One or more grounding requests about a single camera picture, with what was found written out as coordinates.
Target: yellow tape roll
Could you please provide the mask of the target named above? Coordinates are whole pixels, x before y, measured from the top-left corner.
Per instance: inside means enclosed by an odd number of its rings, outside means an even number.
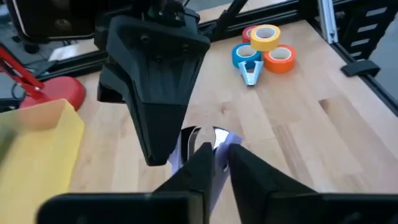
[[[280,29],[273,25],[261,25],[250,33],[250,45],[253,49],[268,52],[279,45]]]

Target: tape roll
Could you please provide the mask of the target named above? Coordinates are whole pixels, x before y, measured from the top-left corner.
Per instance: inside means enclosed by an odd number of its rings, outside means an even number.
[[[257,26],[246,27],[242,32],[242,43],[250,43],[250,33]]]
[[[232,50],[232,64],[239,68],[240,62],[247,62],[246,68],[252,69],[256,66],[254,61],[261,61],[261,52],[254,50],[250,43],[238,44]]]
[[[274,73],[285,73],[294,68],[296,51],[289,45],[280,44],[270,52],[264,52],[264,66]]]
[[[279,45],[280,29],[273,25],[255,27],[250,33],[250,44],[255,50],[268,52]]]

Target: wooden table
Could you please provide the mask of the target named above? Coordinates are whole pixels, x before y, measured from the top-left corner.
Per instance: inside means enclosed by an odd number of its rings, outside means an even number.
[[[263,5],[253,0],[244,9]],[[200,14],[213,19],[226,7]],[[297,64],[283,75],[263,70],[255,87],[247,87],[231,64],[241,38],[212,43],[184,127],[234,131],[253,153],[321,192],[398,193],[398,118],[358,77],[340,72],[344,61],[309,24],[280,29],[280,42],[295,47]],[[94,48],[89,41],[77,49]],[[146,165],[126,105],[97,102],[98,73],[79,80],[87,89],[79,110],[86,129],[71,191],[154,190],[168,179],[170,166]],[[240,223],[229,181],[211,222]]]

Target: yellow tray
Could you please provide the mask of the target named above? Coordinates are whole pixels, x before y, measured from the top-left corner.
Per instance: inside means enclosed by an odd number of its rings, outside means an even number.
[[[0,224],[31,224],[68,192],[84,124],[66,100],[0,114]]]

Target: red lamp base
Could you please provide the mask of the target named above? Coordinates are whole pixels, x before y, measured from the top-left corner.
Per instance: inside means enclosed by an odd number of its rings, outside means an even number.
[[[38,94],[34,96],[27,94],[20,108],[66,99],[77,110],[83,103],[85,95],[85,87],[76,78],[57,77],[44,82],[44,88]]]

